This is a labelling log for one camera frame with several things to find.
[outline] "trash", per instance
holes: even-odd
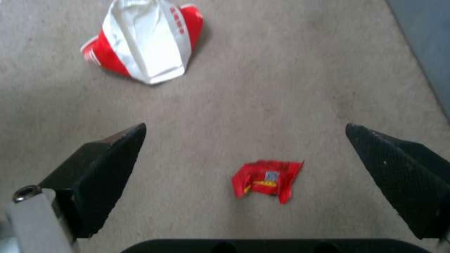
[[[302,169],[304,162],[282,162],[260,160],[246,163],[231,179],[234,194],[242,198],[249,191],[267,195],[278,195],[281,204],[292,196],[291,185]]]
[[[156,84],[184,74],[202,26],[195,5],[114,0],[102,30],[81,53],[88,62]]]

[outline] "metal bolt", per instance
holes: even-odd
[[[19,203],[29,199],[35,195],[42,193],[42,189],[38,185],[28,185],[18,189],[13,195],[14,203]]]

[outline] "textured black surface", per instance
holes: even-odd
[[[142,123],[84,144],[40,183],[56,191],[77,238],[91,237],[103,226],[133,171],[145,134]]]
[[[450,221],[450,163],[422,144],[348,124],[366,169],[418,238],[440,238]]]
[[[151,240],[122,253],[426,253],[428,251],[390,239],[299,240]]]

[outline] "beige carpet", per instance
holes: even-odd
[[[187,73],[147,87],[79,53],[109,0],[1,1],[0,203],[82,143],[145,122],[124,194],[83,252],[194,237],[394,238],[433,249],[344,133],[363,124],[450,158],[447,120],[386,3],[194,3],[206,26]],[[261,158],[306,161],[287,205],[234,198],[231,176]]]

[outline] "white plastic bag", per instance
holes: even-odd
[[[184,74],[202,25],[195,5],[114,0],[101,32],[81,52],[86,61],[156,84]]]

